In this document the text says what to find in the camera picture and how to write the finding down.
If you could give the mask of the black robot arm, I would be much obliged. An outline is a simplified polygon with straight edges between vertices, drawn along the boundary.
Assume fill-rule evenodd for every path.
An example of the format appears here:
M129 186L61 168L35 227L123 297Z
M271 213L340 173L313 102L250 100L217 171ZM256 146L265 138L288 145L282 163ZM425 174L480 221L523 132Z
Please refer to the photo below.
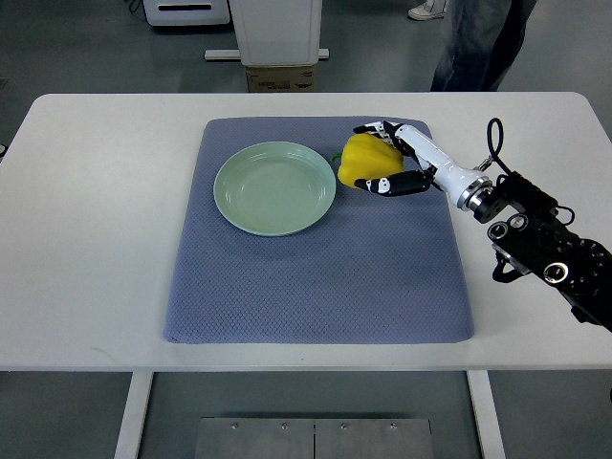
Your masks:
M468 208L496 251L492 278L510 283L532 273L557 289L581 322L611 328L611 253L601 243L568 230L558 220L562 206L499 158L503 124L493 118L487 127L490 157L479 166L496 163L504 171L492 186L474 193Z

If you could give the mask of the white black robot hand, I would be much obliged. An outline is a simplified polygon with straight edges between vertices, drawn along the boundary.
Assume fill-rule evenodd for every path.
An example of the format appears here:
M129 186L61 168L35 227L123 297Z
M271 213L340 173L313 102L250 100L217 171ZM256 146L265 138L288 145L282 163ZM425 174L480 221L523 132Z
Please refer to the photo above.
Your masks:
M394 197L424 192L435 186L464 211L476 209L492 191L492 181L484 172L458 165L430 137L412 125L384 120L358 126L354 132L381 139L420 167L382 178L358 178L354 182L358 188Z

